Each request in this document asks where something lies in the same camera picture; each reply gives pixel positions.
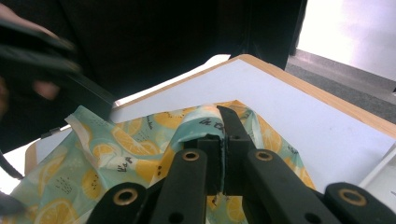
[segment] table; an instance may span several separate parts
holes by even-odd
[[[321,192],[333,182],[358,185],[396,141],[396,125],[250,55],[172,79],[132,98],[113,109],[113,121],[239,100],[299,151]],[[28,149],[26,157],[37,160],[27,160],[27,169],[48,154],[44,147],[50,151],[66,135],[55,134]]]

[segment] folded fabric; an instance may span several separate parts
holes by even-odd
[[[256,148],[276,152],[305,184],[313,183],[298,151],[264,119],[238,101],[233,109]],[[202,125],[210,120],[213,125]],[[114,124],[79,107],[66,121],[71,132],[11,193],[27,212],[3,223],[85,223],[110,188],[123,182],[146,188],[166,177],[183,143],[207,134],[224,138],[215,105],[162,112]],[[242,198],[207,197],[208,223],[247,223]]]

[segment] black cable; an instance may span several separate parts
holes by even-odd
[[[10,176],[16,178],[16,179],[23,179],[23,175],[20,174],[4,157],[3,153],[0,150],[0,167],[3,168],[4,171],[6,171],[7,174]]]

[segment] gray floor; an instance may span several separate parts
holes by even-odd
[[[286,71],[396,124],[396,82],[297,50]]]

